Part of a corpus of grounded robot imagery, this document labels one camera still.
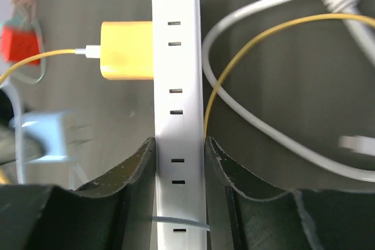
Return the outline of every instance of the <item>yellow plug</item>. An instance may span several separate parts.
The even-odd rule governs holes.
[[[104,22],[100,71],[110,80],[154,79],[152,22]]]

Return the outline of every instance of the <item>yellow power adapter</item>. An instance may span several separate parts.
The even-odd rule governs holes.
[[[154,79],[152,22],[103,22],[100,71],[109,80]]]

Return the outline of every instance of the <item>black slot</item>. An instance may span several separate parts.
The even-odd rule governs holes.
[[[182,109],[180,109],[178,111],[170,111],[169,113],[170,114],[183,114],[183,111],[182,111]]]
[[[185,162],[185,158],[173,158],[171,160],[172,163],[184,163]]]
[[[173,180],[172,184],[185,184],[184,180]]]
[[[181,22],[168,22],[168,26],[179,26]]]
[[[174,228],[173,232],[186,232],[186,228]]]
[[[174,94],[174,93],[182,93],[182,89],[169,89],[169,92],[171,94]]]
[[[181,46],[181,42],[168,42],[168,46]]]

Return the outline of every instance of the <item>red plug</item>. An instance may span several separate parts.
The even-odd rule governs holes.
[[[0,51],[6,62],[17,63],[39,54],[38,37],[34,31],[24,31],[4,26],[0,38]],[[40,64],[35,60],[31,64]]]

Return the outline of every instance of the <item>red object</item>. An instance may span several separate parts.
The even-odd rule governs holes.
[[[5,61],[17,63],[39,54],[38,38],[34,31],[24,31],[4,26],[0,38],[0,50]],[[30,64],[40,64],[35,60]]]

